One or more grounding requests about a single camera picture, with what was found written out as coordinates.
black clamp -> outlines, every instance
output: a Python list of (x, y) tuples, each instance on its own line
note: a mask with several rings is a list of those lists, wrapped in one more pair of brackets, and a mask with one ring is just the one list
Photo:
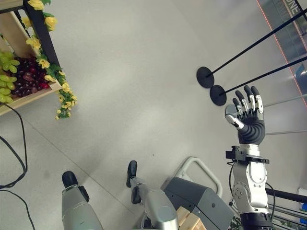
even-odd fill
[(239, 146), (232, 146), (232, 151), (226, 151), (226, 158), (231, 159), (237, 162), (258, 162), (269, 164), (269, 159), (258, 158), (258, 157), (251, 157), (248, 156), (246, 153), (239, 151)]

round black base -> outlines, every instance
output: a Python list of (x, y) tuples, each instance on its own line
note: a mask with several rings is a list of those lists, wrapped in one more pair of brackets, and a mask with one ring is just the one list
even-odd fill
[(210, 89), (210, 98), (214, 104), (221, 106), (227, 101), (225, 90), (220, 85), (214, 85)]
[(211, 88), (214, 85), (214, 76), (207, 67), (200, 67), (196, 73), (198, 83), (204, 88)]

robot finger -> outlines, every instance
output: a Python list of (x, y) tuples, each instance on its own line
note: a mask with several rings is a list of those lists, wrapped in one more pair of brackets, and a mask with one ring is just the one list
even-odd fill
[(244, 86), (244, 91), (246, 92), (246, 95), (248, 96), (248, 102), (251, 106), (251, 108), (249, 109), (249, 114), (253, 114), (255, 111), (255, 98), (254, 98), (254, 94), (253, 92), (250, 90), (249, 86), (246, 85)]
[(236, 107), (237, 117), (239, 119), (242, 119), (243, 113), (242, 113), (242, 107), (240, 106), (239, 101), (237, 100), (237, 98), (233, 98), (232, 101), (233, 101), (233, 103), (235, 104), (235, 107)]
[(254, 97), (255, 97), (255, 101), (256, 101), (255, 112), (262, 114), (263, 113), (263, 104), (262, 104), (262, 99), (261, 99), (260, 93), (255, 86), (251, 87), (251, 91), (253, 92)]
[(247, 116), (247, 114), (248, 114), (248, 103), (247, 103), (247, 101), (245, 100), (243, 94), (239, 90), (236, 91), (236, 96), (239, 98), (241, 105), (245, 108), (245, 111), (243, 111), (243, 115)]
[(237, 111), (233, 104), (229, 104), (225, 109), (226, 120), (236, 127), (237, 130), (241, 130), (244, 127), (244, 123), (236, 117)]

wooden shelf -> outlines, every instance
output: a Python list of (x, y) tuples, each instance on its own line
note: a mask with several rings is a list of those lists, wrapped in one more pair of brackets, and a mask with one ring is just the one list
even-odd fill
[[(0, 10), (3, 8), (12, 8), (23, 4), (22, 0), (0, 0)], [(29, 56), (35, 56), (36, 52), (31, 46), (26, 44), (26, 40), (29, 38), (21, 23), (17, 19), (13, 12), (6, 12), (0, 14), (0, 32), (5, 40), (0, 38), (0, 50), (10, 51), (13, 50), (17, 56), (27, 58)], [(44, 97), (52, 92), (60, 90), (62, 87), (59, 82), (49, 83), (48, 89), (40, 90), (36, 93), (30, 94), (26, 97), (18, 98), (8, 105), (14, 109), (19, 108), (25, 104), (35, 101), (41, 97)], [(0, 115), (11, 111), (6, 106), (0, 106)]]
[[(25, 104), (28, 104), (32, 101), (35, 101), (41, 97), (44, 97), (52, 92), (56, 92), (58, 90), (60, 90), (62, 87), (61, 85), (58, 83), (58, 81), (54, 82), (54, 83), (50, 83), (49, 84), (50, 88), (48, 89), (42, 89), (41, 91), (38, 91), (36, 93), (30, 94), (28, 96), (22, 97), (22, 98), (18, 98), (16, 100), (14, 100), (12, 103), (9, 103), (8, 105), (10, 107), (12, 107), (13, 109), (17, 109)], [(0, 106), (0, 116), (11, 111), (10, 108), (2, 105)]]

black rod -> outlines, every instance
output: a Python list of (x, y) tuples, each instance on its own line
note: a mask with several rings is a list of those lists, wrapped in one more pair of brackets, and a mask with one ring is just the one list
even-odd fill
[(54, 50), (49, 31), (45, 24), (45, 17), (42, 11), (35, 10), (29, 5), (27, 0), (24, 0), (24, 11), (32, 21), (32, 28), (40, 41), (44, 54), (47, 56), (51, 64), (59, 66), (59, 60)]
[[(298, 0), (294, 0), (295, 3), (297, 4), (297, 7), (299, 8), (300, 11), (303, 11), (303, 8), (301, 7), (301, 5), (298, 3)], [(306, 22), (307, 22), (307, 16), (305, 14), (303, 14), (303, 17), (305, 18)]]
[(274, 70), (272, 70), (272, 71), (270, 71), (270, 72), (264, 73), (264, 74), (262, 74), (262, 75), (260, 75), (260, 76), (258, 76), (258, 77), (256, 77), (256, 78), (253, 78), (252, 80), (248, 80), (248, 81), (246, 81), (246, 82), (244, 82), (244, 83), (242, 83), (242, 84), (240, 84), (240, 85), (238, 85), (238, 86), (236, 86), (236, 87), (233, 87), (233, 88), (231, 88), (231, 89), (229, 89), (229, 90), (227, 90), (227, 91), (225, 91), (225, 92), (223, 92), (223, 93), (220, 93), (219, 96), (221, 96), (221, 95), (223, 95), (223, 94), (226, 94), (226, 93), (228, 93), (228, 92), (230, 92), (230, 91), (232, 91), (232, 90), (235, 90), (235, 89), (237, 89), (237, 88), (240, 88), (241, 86), (244, 86), (244, 85), (246, 85), (246, 84), (249, 84), (249, 83), (251, 83), (251, 82), (253, 82), (253, 81), (259, 80), (260, 78), (264, 78), (265, 76), (268, 76), (268, 75), (270, 75), (270, 74), (272, 74), (272, 73), (276, 73), (276, 72), (281, 71), (281, 70), (283, 70), (283, 69), (285, 69), (285, 68), (287, 68), (287, 67), (290, 67), (290, 66), (295, 65), (295, 64), (297, 64), (297, 63), (300, 63), (300, 62), (302, 62), (302, 61), (305, 61), (305, 60), (307, 60), (307, 56), (306, 56), (306, 57), (302, 57), (302, 58), (300, 58), (300, 59), (298, 59), (298, 60), (296, 60), (296, 61), (290, 62), (290, 63), (288, 63), (288, 64), (286, 64), (286, 65), (284, 65), (284, 66), (280, 66), (279, 68), (274, 69)]
[(304, 9), (303, 11), (301, 11), (300, 13), (298, 13), (297, 15), (295, 15), (293, 18), (290, 18), (288, 21), (286, 21), (285, 23), (281, 24), (280, 26), (278, 26), (276, 29), (272, 30), (270, 33), (268, 33), (267, 35), (265, 35), (264, 37), (262, 37), (261, 39), (259, 39), (257, 42), (251, 44), (249, 47), (247, 47), (245, 50), (241, 51), (240, 53), (238, 53), (237, 55), (235, 55), (232, 59), (230, 59), (229, 61), (225, 62), (223, 65), (221, 65), (219, 68), (217, 68), (216, 70), (214, 70), (212, 73), (208, 74), (206, 77), (209, 77), (211, 75), (213, 75), (215, 72), (219, 71), (221, 68), (223, 68), (224, 66), (228, 65), (230, 62), (232, 62), (233, 60), (235, 60), (236, 58), (238, 58), (239, 56), (241, 56), (242, 54), (246, 53), (247, 51), (249, 51), (250, 49), (252, 49), (254, 46), (258, 45), (260, 42), (264, 41), (265, 39), (267, 39), (268, 37), (270, 37), (271, 35), (273, 35), (274, 33), (276, 33), (277, 31), (283, 29), (285, 26), (287, 26), (288, 24), (290, 24), (291, 22), (295, 21), (296, 19), (298, 19), (300, 16), (305, 15), (305, 13), (307, 13), (307, 8)]
[[(265, 188), (265, 191), (267, 192), (268, 195), (273, 195), (273, 190), (270, 188)], [(307, 196), (304, 195), (298, 195), (298, 194), (294, 194), (294, 193), (287, 193), (284, 191), (279, 191), (274, 189), (275, 191), (275, 196), (276, 197), (280, 197), (283, 199), (287, 199), (287, 200), (292, 200), (292, 201), (296, 201), (296, 202), (300, 202), (300, 203), (307, 203)]]

